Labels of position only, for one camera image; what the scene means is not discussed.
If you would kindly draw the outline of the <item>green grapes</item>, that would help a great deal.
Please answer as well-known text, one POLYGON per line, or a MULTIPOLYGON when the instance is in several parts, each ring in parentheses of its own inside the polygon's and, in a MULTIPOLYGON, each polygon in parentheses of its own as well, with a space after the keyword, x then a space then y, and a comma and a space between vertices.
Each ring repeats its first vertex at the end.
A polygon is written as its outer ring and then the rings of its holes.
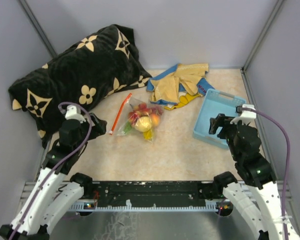
POLYGON ((131 131, 132 128, 133 128, 133 127, 132 127, 131 123, 130 123, 130 122, 127 122, 127 123, 124 125, 123 133, 124 133, 125 135, 128 134, 128 133, 131 131))

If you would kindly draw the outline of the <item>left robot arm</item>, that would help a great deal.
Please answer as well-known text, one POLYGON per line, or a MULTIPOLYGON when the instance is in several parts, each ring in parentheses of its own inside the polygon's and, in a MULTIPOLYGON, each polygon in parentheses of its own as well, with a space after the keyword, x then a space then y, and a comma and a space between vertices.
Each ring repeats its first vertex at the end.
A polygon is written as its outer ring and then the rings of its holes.
POLYGON ((61 183, 85 151, 89 140, 106 133, 107 122, 94 113, 65 120, 59 138, 47 152, 39 176, 22 209, 9 224, 0 227, 4 240, 48 240, 70 206, 93 195, 93 179, 76 173, 65 186, 61 183))

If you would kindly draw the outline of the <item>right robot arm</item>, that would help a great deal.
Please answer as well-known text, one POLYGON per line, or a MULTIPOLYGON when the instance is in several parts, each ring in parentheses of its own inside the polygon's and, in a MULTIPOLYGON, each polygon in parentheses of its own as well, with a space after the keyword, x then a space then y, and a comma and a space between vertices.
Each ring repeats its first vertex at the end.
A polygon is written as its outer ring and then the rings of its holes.
POLYGON ((229 171, 213 178, 214 194, 232 203, 257 240, 299 240, 284 209, 284 195, 278 190, 273 168, 260 152, 258 130, 250 126, 250 119, 220 113, 210 119, 209 134, 226 141, 235 169, 252 196, 229 171))

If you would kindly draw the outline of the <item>red strawberries bunch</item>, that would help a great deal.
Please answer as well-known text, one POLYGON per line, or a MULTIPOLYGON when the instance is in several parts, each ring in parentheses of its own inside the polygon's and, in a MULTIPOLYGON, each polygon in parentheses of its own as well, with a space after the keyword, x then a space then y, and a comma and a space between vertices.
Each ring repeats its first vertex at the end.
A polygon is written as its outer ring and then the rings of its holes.
POLYGON ((147 104, 147 103, 139 103, 137 105, 132 105, 132 111, 130 111, 127 115, 128 122, 134 126, 140 117, 144 116, 150 116, 151 114, 157 114, 161 117, 164 113, 163 107, 157 105, 157 104, 147 104))

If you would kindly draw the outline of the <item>orange peach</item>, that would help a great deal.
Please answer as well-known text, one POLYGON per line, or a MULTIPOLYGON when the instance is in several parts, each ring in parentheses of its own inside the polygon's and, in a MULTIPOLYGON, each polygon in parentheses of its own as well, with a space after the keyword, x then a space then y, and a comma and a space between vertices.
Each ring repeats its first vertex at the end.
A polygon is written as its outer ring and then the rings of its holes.
POLYGON ((152 126, 154 128, 158 127, 161 122, 161 117, 156 113, 150 114, 149 117, 150 117, 152 126))

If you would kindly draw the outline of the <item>light blue plastic basket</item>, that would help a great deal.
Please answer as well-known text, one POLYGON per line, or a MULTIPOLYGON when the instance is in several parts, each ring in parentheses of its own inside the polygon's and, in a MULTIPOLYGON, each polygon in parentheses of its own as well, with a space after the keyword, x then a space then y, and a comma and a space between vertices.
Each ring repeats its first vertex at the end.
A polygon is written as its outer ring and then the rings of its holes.
POLYGON ((219 127, 216 134, 209 134, 210 119, 216 118, 218 114, 229 117, 237 117, 236 107, 245 104, 247 101, 239 96, 215 89, 209 89, 204 97, 197 120, 194 124, 192 136, 202 142, 216 146, 221 149, 228 149, 225 139, 218 138, 221 131, 219 127))

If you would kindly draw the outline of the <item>clear zip top bag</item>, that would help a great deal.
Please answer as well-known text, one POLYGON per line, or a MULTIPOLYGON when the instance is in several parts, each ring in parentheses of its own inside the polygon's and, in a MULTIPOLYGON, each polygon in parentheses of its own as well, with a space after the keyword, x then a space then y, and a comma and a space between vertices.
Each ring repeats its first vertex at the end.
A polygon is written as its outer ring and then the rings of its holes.
POLYGON ((144 140, 153 142, 163 115, 161 105, 139 100, 130 93, 122 102, 108 133, 112 136, 139 134, 144 140))

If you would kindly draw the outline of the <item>yellow banana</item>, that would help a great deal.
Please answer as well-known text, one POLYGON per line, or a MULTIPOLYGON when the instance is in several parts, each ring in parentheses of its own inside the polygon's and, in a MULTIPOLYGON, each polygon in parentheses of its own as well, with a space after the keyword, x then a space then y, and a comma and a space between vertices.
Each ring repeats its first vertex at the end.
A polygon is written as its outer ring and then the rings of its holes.
POLYGON ((143 138, 149 142, 152 142, 155 138, 155 131, 153 129, 150 129, 143 132, 143 138))

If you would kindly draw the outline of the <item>yellow pear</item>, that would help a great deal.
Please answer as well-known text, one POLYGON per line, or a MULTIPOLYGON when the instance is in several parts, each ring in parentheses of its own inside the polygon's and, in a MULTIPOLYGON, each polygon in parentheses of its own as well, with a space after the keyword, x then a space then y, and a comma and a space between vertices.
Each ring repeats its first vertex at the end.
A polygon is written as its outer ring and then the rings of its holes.
POLYGON ((147 132, 152 128, 151 118, 149 116, 142 116, 136 121, 134 128, 139 132, 147 132))

